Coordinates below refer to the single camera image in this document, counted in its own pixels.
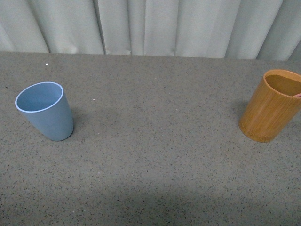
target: blue cup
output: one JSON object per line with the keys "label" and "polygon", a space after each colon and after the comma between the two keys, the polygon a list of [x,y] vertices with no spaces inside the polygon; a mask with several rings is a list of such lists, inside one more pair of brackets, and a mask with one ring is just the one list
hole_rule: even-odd
{"label": "blue cup", "polygon": [[64,140],[73,132],[73,118],[63,87],[41,82],[24,89],[16,98],[19,111],[50,140]]}

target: cup rim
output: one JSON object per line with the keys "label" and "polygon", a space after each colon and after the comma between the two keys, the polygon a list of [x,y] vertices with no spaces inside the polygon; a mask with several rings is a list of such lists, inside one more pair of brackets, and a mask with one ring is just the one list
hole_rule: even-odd
{"label": "cup rim", "polygon": [[[37,86],[37,85],[45,84],[45,83],[52,83],[52,84],[55,84],[55,85],[57,85],[57,86],[59,86],[59,87],[61,88],[62,93],[61,93],[61,96],[58,98],[57,101],[55,101],[52,105],[50,105],[50,106],[48,106],[48,107],[46,107],[46,108],[37,110],[37,111],[26,111],[26,110],[23,110],[22,108],[20,108],[20,107],[18,106],[18,104],[17,104],[18,98],[19,98],[26,90],[30,89],[30,88],[33,87],[33,86]],[[56,83],[56,82],[53,82],[53,81],[39,82],[39,83],[33,84],[33,85],[31,85],[31,86],[29,86],[29,87],[23,89],[23,90],[18,94],[18,96],[16,97],[16,100],[15,100],[15,106],[16,106],[16,108],[17,108],[19,111],[24,112],[24,113],[38,113],[38,112],[45,111],[45,110],[47,110],[47,109],[53,107],[54,105],[56,105],[56,104],[62,99],[63,95],[64,95],[64,89],[63,89],[63,87],[62,87],[60,84],[58,84],[58,83]]]}
{"label": "cup rim", "polygon": [[266,77],[267,76],[270,76],[270,75],[286,75],[287,78],[290,78],[290,79],[293,79],[293,77],[298,77],[300,80],[301,80],[301,75],[296,73],[296,72],[292,72],[292,71],[289,71],[289,70],[286,70],[286,69],[272,69],[272,70],[269,70],[267,71],[264,75],[263,75],[263,80],[264,80],[264,83],[270,88],[272,89],[273,91],[275,91],[276,93],[278,94],[281,94],[285,97],[291,97],[291,98],[296,98],[296,99],[300,99],[300,97],[294,97],[294,96],[290,96],[290,95],[287,95],[287,94],[284,94],[284,93],[281,93],[279,92],[278,90],[274,89],[273,87],[270,86],[270,84],[266,81]]}

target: speckled surface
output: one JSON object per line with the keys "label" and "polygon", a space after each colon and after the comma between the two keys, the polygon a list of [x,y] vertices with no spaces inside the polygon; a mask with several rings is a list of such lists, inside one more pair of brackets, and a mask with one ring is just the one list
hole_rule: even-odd
{"label": "speckled surface", "polygon": [[[270,143],[238,128],[273,68],[301,62],[0,53],[0,225],[301,225],[300,113]],[[14,106],[41,81],[67,94],[64,141]]]}

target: curtain fold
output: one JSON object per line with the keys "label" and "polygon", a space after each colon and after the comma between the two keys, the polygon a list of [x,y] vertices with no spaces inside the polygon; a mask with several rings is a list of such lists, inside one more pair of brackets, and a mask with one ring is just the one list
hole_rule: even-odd
{"label": "curtain fold", "polygon": [[299,0],[0,0],[0,51],[300,60]]}

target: wooden cup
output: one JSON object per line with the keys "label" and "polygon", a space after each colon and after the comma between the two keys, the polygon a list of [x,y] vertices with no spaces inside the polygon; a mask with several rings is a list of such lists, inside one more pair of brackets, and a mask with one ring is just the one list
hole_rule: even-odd
{"label": "wooden cup", "polygon": [[239,120],[240,130],[259,142],[274,139],[301,108],[301,76],[276,69],[267,71]]}

